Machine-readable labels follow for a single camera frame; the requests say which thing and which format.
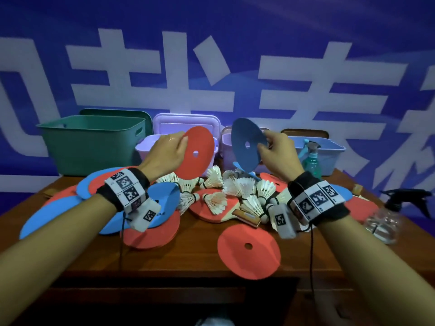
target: purple lid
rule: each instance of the purple lid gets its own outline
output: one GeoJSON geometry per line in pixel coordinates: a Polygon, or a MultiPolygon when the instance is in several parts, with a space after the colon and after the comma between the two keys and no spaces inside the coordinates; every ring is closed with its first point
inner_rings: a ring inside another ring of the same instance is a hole
{"type": "Polygon", "coordinates": [[[154,134],[168,135],[188,131],[197,125],[207,128],[213,137],[220,139],[220,121],[214,115],[159,113],[153,119],[154,134]]]}

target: spray nozzle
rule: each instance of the spray nozzle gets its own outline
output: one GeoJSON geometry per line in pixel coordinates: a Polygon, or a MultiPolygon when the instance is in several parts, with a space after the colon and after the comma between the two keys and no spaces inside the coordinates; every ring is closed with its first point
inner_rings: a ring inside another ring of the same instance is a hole
{"type": "Polygon", "coordinates": [[[304,147],[301,152],[298,154],[299,160],[307,153],[317,153],[318,149],[321,148],[319,143],[310,141],[309,139],[304,139],[304,147]]]}
{"type": "Polygon", "coordinates": [[[385,208],[393,212],[399,212],[402,208],[402,202],[410,202],[415,205],[424,216],[431,219],[426,205],[426,198],[431,197],[432,192],[423,189],[395,189],[381,192],[390,197],[385,203],[385,208]]]}

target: forearm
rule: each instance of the forearm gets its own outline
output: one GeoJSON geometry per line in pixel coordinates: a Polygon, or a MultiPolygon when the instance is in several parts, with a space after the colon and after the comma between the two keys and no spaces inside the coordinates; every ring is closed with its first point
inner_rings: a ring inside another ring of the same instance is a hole
{"type": "Polygon", "coordinates": [[[115,215],[95,195],[0,255],[0,325],[10,324],[72,263],[115,215]]]}
{"type": "Polygon", "coordinates": [[[435,290],[350,216],[318,226],[383,325],[433,325],[435,290]]]}

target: table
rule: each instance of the table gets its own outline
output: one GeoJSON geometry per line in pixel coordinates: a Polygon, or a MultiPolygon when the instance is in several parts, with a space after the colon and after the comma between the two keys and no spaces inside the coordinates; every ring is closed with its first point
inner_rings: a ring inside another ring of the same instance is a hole
{"type": "MultiPolygon", "coordinates": [[[[334,170],[326,179],[348,189],[354,185],[350,177],[338,170],[334,170]]],[[[47,188],[62,190],[80,180],[80,177],[64,176],[47,188]]],[[[47,188],[0,217],[0,251],[18,240],[25,221],[46,201],[42,192],[47,188]]],[[[382,205],[375,195],[366,190],[363,190],[362,196],[382,205]]],[[[272,277],[255,282],[234,275],[217,253],[219,235],[234,224],[238,222],[206,223],[186,212],[181,218],[177,236],[166,246],[146,251],[125,246],[121,271],[118,269],[119,235],[99,235],[41,300],[84,303],[249,303],[264,300],[266,296],[282,296],[285,288],[288,299],[282,302],[284,308],[291,301],[299,279],[301,286],[308,288],[309,233],[286,241],[273,233],[281,251],[281,266],[272,277]]],[[[434,247],[435,238],[405,219],[399,241],[391,249],[433,285],[434,247]]],[[[313,270],[316,289],[351,288],[318,230],[314,230],[313,270]]]]}

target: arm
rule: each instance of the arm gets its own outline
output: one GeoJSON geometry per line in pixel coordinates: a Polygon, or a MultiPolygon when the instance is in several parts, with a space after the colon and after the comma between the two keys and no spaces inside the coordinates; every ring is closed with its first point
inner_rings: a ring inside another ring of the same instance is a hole
{"type": "MultiPolygon", "coordinates": [[[[161,137],[139,169],[150,182],[182,163],[183,133],[161,137]]],[[[0,326],[35,301],[90,244],[116,208],[96,194],[59,215],[0,255],[0,326]]]]}
{"type": "MultiPolygon", "coordinates": [[[[273,147],[259,145],[263,163],[290,182],[303,173],[294,143],[265,132],[273,147]]],[[[318,226],[340,266],[383,325],[435,323],[435,290],[358,222],[347,216],[318,226]]]]}

